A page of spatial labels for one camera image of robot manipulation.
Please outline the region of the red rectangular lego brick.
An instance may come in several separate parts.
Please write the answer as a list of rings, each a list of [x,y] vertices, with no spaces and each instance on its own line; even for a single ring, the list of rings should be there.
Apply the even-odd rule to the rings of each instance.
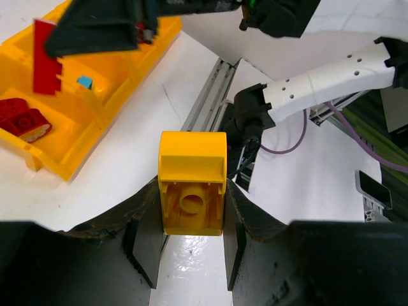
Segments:
[[[50,57],[45,43],[56,25],[42,19],[34,20],[33,34],[33,92],[55,96],[61,90],[62,64],[56,57]]]

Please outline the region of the small blue lego brick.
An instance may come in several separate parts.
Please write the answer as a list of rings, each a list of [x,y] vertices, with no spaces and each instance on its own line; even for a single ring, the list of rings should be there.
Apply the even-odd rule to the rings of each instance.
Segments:
[[[85,87],[86,89],[91,90],[92,85],[93,85],[93,80],[92,78],[83,75],[77,78],[77,83]]]

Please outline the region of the red flower lego piece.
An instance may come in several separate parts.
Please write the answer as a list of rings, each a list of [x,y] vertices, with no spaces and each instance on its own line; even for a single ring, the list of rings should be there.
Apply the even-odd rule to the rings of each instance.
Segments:
[[[51,132],[52,124],[26,100],[8,98],[1,100],[1,129],[32,143]]]

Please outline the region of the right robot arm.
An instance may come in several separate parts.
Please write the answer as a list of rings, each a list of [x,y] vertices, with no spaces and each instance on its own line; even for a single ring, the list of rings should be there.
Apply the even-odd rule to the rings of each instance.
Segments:
[[[301,75],[238,92],[227,143],[240,147],[286,117],[333,99],[385,87],[407,87],[406,1],[73,1],[45,40],[50,57],[129,51],[151,43],[161,17],[242,10],[241,30],[299,38],[323,30],[323,10],[343,31],[373,31],[359,52]]]

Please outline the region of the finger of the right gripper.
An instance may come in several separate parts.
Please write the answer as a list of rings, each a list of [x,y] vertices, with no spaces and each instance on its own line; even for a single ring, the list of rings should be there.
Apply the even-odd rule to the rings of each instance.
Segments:
[[[159,1],[72,1],[47,38],[50,57],[136,50],[157,34]]]

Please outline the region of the yellow lego block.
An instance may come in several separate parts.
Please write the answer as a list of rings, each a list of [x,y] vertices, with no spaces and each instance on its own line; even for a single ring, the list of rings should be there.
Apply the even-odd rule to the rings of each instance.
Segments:
[[[162,132],[158,186],[164,232],[221,235],[226,175],[225,132]]]

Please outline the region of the aluminium frame rail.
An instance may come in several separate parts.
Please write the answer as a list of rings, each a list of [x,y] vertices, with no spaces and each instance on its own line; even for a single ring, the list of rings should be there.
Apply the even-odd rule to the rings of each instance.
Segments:
[[[238,64],[232,65],[218,58],[181,131],[218,131],[237,66]]]

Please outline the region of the smartphone on frame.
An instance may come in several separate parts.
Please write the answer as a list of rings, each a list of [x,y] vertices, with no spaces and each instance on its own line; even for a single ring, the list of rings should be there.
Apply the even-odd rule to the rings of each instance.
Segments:
[[[386,210],[393,208],[390,190],[361,170],[355,172],[356,188],[367,199]]]

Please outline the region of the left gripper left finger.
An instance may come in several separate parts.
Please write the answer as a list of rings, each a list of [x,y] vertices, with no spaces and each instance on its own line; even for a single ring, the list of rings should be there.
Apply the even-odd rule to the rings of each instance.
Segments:
[[[156,180],[69,231],[3,221],[1,304],[148,305],[163,236]]]

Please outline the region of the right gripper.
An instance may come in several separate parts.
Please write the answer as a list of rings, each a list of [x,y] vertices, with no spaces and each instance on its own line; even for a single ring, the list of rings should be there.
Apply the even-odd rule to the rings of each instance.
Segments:
[[[299,38],[305,32],[319,1],[144,1],[148,20],[178,15],[227,13],[240,9],[241,31],[258,29],[273,38]]]

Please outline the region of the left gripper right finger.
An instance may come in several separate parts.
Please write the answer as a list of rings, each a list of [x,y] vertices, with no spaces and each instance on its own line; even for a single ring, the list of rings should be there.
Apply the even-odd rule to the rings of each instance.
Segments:
[[[407,304],[406,224],[284,224],[228,181],[223,235],[235,305]]]

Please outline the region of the yellow four-compartment tray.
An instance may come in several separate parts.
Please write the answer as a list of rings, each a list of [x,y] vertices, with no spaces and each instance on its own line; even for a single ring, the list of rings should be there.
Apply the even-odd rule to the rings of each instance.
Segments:
[[[22,98],[38,109],[52,130],[35,142],[1,130],[1,147],[19,155],[34,171],[42,168],[69,180],[101,139],[182,28],[180,17],[161,17],[150,45],[128,52],[74,55],[62,59],[62,85],[55,96],[33,92],[33,27],[1,45],[1,100]],[[77,83],[92,78],[92,89]]]

